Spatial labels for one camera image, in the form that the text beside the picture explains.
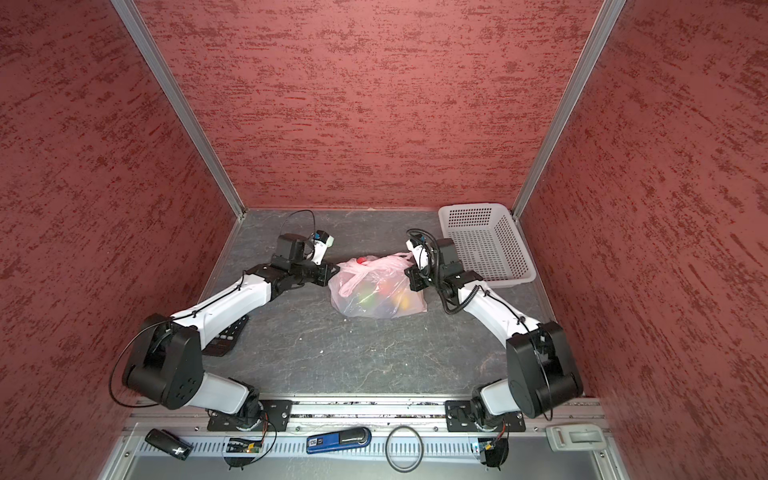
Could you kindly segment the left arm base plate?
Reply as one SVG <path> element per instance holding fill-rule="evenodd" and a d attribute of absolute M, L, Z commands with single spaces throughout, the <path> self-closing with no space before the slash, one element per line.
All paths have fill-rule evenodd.
<path fill-rule="evenodd" d="M 209 432 L 261 432 L 271 427 L 285 432 L 290 421 L 294 402 L 291 400 L 266 399 L 244 406 L 237 414 L 225 414 L 208 410 Z"/>

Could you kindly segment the pink printed plastic bag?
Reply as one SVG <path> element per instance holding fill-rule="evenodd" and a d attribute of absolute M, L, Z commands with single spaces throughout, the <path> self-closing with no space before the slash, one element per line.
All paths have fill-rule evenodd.
<path fill-rule="evenodd" d="M 421 291 L 413 291 L 405 270 L 414 266 L 411 253 L 356 257 L 339 264 L 329 281 L 331 303 L 346 317 L 394 319 L 425 313 Z"/>

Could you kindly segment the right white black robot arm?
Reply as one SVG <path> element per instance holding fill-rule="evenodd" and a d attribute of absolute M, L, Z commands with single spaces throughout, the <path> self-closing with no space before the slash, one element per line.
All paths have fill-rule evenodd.
<path fill-rule="evenodd" d="M 410 288 L 435 289 L 448 315 L 468 313 L 505 348 L 506 376 L 477 388 L 469 418 L 480 429 L 499 428 L 508 414 L 550 419 L 554 409 L 580 397 L 584 386 L 565 330 L 541 322 L 501 298 L 459 259 L 451 239 L 413 228 L 406 242 L 413 264 L 405 270 Z"/>

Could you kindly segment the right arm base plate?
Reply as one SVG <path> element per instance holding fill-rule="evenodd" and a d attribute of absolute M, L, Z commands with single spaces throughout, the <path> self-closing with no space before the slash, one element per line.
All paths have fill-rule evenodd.
<path fill-rule="evenodd" d="M 444 403 L 449 432 L 522 433 L 526 431 L 521 412 L 492 415 L 477 400 L 449 400 Z"/>

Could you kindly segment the white perforated plastic basket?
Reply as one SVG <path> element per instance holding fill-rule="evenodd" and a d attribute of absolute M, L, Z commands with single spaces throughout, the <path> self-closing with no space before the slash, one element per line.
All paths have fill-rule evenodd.
<path fill-rule="evenodd" d="M 457 204 L 438 210 L 444 237 L 453 240 L 466 270 L 492 288 L 531 283 L 536 270 L 509 210 L 498 203 Z"/>

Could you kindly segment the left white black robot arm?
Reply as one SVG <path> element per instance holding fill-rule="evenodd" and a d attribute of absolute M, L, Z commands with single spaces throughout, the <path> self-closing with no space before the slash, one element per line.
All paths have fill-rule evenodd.
<path fill-rule="evenodd" d="M 339 272 L 324 260 L 334 238 L 282 234 L 267 263 L 241 274 L 232 286 L 169 317 L 148 317 L 121 355 L 121 382 L 168 410 L 191 406 L 224 419 L 236 430 L 265 423 L 255 387 L 205 371 L 203 350 L 225 329 L 281 294 L 306 284 L 321 287 Z"/>

